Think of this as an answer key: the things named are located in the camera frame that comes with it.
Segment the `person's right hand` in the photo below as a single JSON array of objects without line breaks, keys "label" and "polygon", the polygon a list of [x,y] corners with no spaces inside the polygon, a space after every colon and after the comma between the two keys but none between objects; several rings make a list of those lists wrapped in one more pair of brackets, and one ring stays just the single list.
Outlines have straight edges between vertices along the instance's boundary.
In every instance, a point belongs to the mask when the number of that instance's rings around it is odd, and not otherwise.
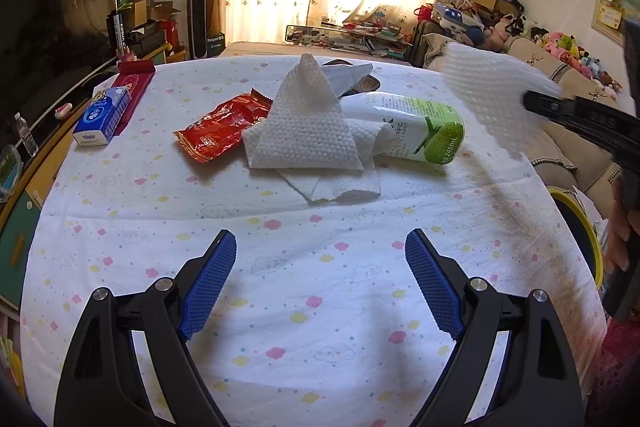
[{"label": "person's right hand", "polygon": [[640,233],[640,215],[638,210],[626,211],[623,208],[622,184],[617,182],[614,188],[614,204],[608,218],[608,241],[606,242],[603,262],[606,273],[616,269],[627,271],[629,268],[628,242],[632,232]]}]

